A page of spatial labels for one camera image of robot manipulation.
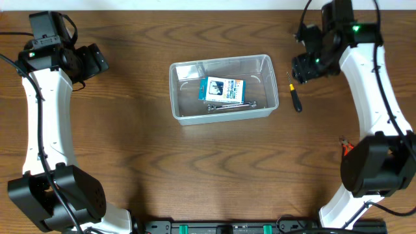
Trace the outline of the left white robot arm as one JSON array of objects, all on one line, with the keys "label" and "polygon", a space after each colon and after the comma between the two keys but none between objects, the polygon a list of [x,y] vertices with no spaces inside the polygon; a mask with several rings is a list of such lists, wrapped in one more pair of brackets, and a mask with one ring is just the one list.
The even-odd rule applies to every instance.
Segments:
[{"label": "left white robot arm", "polygon": [[35,45],[13,66],[27,98],[28,146],[22,176],[8,182],[9,198],[42,232],[134,233],[131,213],[107,202],[73,149],[73,85],[109,67],[98,46]]}]

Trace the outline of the blue white cardboard box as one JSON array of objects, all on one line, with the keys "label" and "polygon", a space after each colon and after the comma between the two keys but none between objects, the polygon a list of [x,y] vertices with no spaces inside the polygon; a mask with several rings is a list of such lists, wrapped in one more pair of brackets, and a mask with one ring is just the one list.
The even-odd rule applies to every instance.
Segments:
[{"label": "blue white cardboard box", "polygon": [[198,99],[221,103],[244,102],[246,81],[220,77],[206,77],[200,82]]}]

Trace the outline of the red handled pliers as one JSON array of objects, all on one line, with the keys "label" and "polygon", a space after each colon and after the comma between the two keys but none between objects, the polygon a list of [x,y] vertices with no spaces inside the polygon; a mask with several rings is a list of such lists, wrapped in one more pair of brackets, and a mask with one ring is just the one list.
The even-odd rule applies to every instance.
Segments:
[{"label": "red handled pliers", "polygon": [[348,154],[348,152],[351,151],[354,148],[354,146],[344,136],[339,137],[339,143],[342,147],[342,156],[346,156]]}]

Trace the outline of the clear plastic container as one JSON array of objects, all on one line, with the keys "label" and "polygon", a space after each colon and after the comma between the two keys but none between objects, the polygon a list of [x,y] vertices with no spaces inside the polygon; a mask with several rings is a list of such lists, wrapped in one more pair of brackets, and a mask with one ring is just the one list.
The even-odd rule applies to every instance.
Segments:
[{"label": "clear plastic container", "polygon": [[268,55],[176,62],[169,82],[172,114],[181,125],[262,118],[279,106]]}]

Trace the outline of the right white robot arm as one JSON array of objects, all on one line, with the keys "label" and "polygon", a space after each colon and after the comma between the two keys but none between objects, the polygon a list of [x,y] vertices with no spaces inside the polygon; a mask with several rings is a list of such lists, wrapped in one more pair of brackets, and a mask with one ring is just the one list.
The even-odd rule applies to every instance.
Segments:
[{"label": "right white robot arm", "polygon": [[415,134],[394,95],[385,50],[374,43],[348,46],[339,60],[356,106],[359,142],[341,161],[342,184],[319,211],[324,228],[352,229],[358,218],[384,197],[405,189],[415,175]]}]

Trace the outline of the black yellow screwdriver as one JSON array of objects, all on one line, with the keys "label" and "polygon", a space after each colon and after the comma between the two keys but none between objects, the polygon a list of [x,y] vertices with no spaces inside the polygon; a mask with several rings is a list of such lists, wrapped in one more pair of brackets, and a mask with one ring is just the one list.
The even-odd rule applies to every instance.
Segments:
[{"label": "black yellow screwdriver", "polygon": [[303,108],[302,108],[302,104],[300,102],[300,99],[298,97],[297,91],[291,81],[291,75],[289,73],[287,73],[287,78],[289,81],[289,87],[290,87],[290,93],[291,93],[291,97],[292,97],[292,104],[294,106],[294,109],[296,112],[302,112]]}]

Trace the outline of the silver combination wrench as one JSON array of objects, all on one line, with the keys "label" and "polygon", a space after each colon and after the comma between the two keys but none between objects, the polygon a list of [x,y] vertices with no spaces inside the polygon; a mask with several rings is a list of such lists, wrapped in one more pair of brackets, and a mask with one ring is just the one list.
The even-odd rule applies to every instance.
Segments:
[{"label": "silver combination wrench", "polygon": [[244,102],[244,103],[233,103],[233,104],[228,104],[228,105],[212,105],[209,104],[207,106],[207,111],[221,111],[221,110],[227,110],[227,109],[237,109],[237,108],[242,108],[242,107],[256,107],[257,106],[257,102],[253,101],[253,102]]}]

